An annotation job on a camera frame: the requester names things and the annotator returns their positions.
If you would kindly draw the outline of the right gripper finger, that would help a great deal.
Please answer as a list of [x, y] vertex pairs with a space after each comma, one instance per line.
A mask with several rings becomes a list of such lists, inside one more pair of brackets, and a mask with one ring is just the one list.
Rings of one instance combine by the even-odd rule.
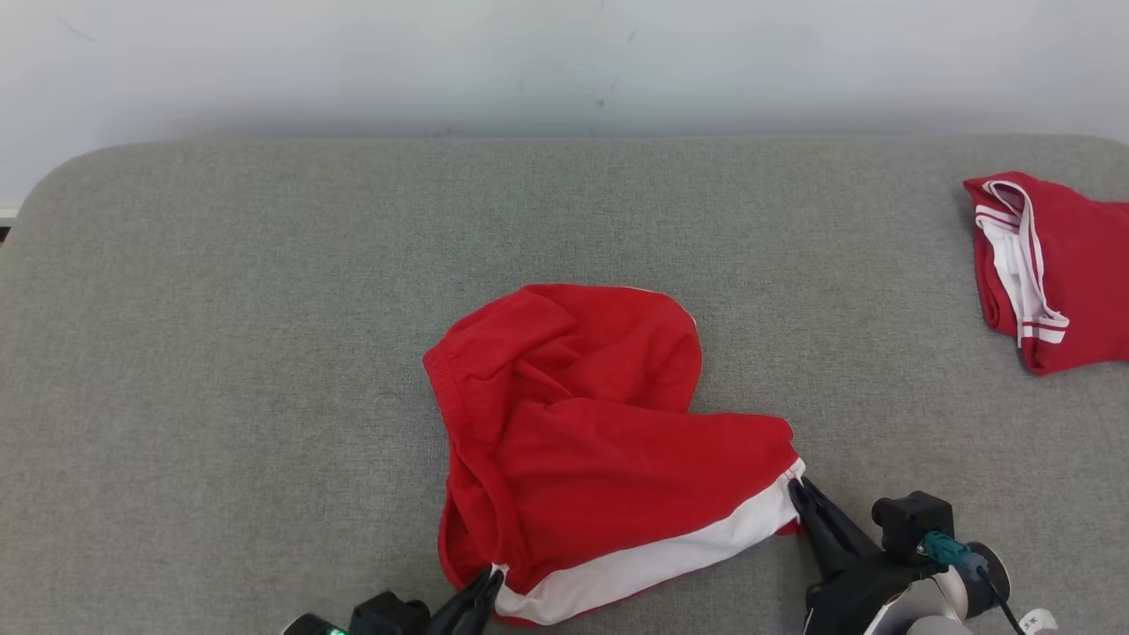
[[821, 575], [834, 579], [849, 567], [849, 550], [838, 530], [834, 503], [808, 478], [790, 479], [788, 495], [807, 534]]
[[847, 550], [849, 550], [849, 566], [855, 562], [870, 558], [879, 554], [879, 545], [865, 534], [861, 527], [858, 527], [842, 510], [834, 504], [838, 530]]

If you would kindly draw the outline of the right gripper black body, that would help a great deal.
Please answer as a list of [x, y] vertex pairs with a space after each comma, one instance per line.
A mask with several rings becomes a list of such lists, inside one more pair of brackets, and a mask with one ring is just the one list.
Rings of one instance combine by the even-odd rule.
[[889, 553], [816, 563], [822, 580], [805, 595], [805, 634], [863, 634], [892, 598], [937, 573], [935, 564], [911, 565]]

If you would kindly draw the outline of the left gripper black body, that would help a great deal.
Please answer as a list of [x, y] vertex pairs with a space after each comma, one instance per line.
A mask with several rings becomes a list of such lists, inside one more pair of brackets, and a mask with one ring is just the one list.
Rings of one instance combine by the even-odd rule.
[[332, 624], [315, 614], [303, 614], [294, 621], [287, 624], [282, 635], [348, 635], [336, 624]]

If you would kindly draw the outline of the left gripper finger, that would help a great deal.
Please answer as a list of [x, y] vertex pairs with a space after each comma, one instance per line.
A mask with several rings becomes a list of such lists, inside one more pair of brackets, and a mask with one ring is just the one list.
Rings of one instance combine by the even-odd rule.
[[493, 571], [480, 571], [475, 581], [435, 612], [428, 634], [482, 634], [492, 615]]
[[484, 568], [457, 594], [456, 634], [482, 634], [505, 583], [504, 568]]

